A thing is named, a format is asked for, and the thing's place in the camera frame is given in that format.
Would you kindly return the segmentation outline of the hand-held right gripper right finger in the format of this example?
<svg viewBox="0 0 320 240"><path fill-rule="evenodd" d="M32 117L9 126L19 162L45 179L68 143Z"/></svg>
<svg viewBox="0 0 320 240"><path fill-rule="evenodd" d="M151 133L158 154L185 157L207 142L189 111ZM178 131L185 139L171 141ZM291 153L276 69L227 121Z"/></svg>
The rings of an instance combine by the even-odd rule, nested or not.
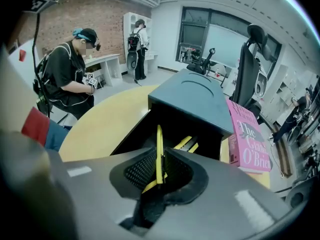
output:
<svg viewBox="0 0 320 240"><path fill-rule="evenodd" d="M181 150L173 153L202 166L208 184L192 202L167 206L146 233L148 240L242 240L290 211L277 194L233 165Z"/></svg>

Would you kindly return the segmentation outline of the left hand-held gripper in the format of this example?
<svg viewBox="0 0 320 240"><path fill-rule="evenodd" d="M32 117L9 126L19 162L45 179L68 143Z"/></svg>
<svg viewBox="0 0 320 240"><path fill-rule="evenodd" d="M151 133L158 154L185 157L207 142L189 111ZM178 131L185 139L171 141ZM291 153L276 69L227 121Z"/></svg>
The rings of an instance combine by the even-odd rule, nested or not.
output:
<svg viewBox="0 0 320 240"><path fill-rule="evenodd" d="M31 0L31 4L27 6L28 13L41 13L48 7L58 3L58 0Z"/></svg>

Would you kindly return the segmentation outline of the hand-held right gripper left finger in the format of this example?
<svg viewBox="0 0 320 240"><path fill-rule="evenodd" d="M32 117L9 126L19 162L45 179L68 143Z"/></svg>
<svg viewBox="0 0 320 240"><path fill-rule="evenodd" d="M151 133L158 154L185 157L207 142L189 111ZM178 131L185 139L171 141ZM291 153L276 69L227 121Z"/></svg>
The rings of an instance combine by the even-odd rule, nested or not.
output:
<svg viewBox="0 0 320 240"><path fill-rule="evenodd" d="M155 160L155 148L74 162L63 162L48 152L51 176L70 207L69 239L75 240L161 240L161 226L139 226L143 186L136 171L139 163Z"/></svg>

